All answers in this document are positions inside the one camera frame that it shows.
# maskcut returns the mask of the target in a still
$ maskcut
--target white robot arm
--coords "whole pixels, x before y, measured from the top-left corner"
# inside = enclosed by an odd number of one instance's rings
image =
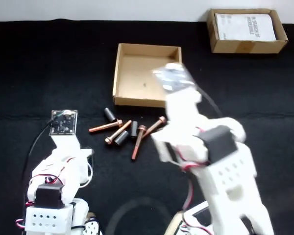
[[[246,136],[242,125],[229,117],[208,119],[199,114],[196,104],[201,95],[181,64],[167,64],[154,74],[166,92],[169,119],[167,126],[151,135],[160,160],[196,176],[212,218],[210,231],[205,231],[189,216],[190,221],[184,220],[188,234],[247,235],[242,222],[247,217],[256,234],[273,235],[255,182],[253,158],[243,144]]]
[[[77,110],[54,110],[51,120],[49,135],[56,149],[33,170],[25,225],[17,225],[27,235],[81,235],[89,208],[87,202],[74,197],[92,179],[88,157],[93,151],[80,148],[75,135]],[[98,226],[93,230],[99,234]]]

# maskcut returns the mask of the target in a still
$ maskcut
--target paper document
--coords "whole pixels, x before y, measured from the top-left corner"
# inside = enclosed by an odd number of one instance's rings
[[[268,14],[216,14],[220,40],[275,41]]]

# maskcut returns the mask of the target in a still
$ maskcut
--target cardboard tray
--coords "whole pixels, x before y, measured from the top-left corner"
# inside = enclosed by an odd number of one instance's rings
[[[165,107],[165,94],[152,70],[170,62],[182,62],[180,47],[120,43],[113,84],[114,103]]]
[[[269,14],[272,19],[273,29],[277,40],[272,42],[220,40],[215,17],[216,13]],[[277,12],[270,9],[211,9],[208,14],[207,26],[211,51],[213,53],[279,53],[289,41]]]

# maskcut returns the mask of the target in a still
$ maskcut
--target copper bolt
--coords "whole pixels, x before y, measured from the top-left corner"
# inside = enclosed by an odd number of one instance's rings
[[[143,133],[146,131],[146,127],[141,125],[141,126],[139,126],[138,129],[139,129],[139,132],[138,132],[138,136],[137,136],[136,143],[135,143],[135,148],[134,148],[133,155],[132,155],[133,161],[136,159],[137,151],[138,151],[139,146],[141,145]]]
[[[166,123],[166,118],[164,116],[159,117],[159,120],[156,121],[151,127],[149,127],[145,134],[143,135],[143,138],[145,138],[147,135],[149,135],[150,133],[152,133],[158,126],[160,126],[161,124],[165,124]]]
[[[130,124],[131,124],[131,120],[128,121],[126,124],[124,124],[119,130],[117,130],[115,133],[113,133],[111,136],[109,137],[106,137],[104,139],[104,141],[107,143],[107,144],[112,144],[112,141],[122,132],[124,131]]]
[[[115,126],[121,127],[122,125],[123,125],[122,120],[117,120],[115,122],[112,122],[112,123],[109,123],[109,124],[106,124],[106,125],[91,128],[91,129],[89,129],[89,133],[101,131],[101,130],[112,128],[112,127],[115,127]]]

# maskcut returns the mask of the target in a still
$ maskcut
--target white wall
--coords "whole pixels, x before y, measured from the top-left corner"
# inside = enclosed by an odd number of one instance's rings
[[[209,8],[272,8],[294,23],[294,0],[0,0],[0,21],[205,21]]]

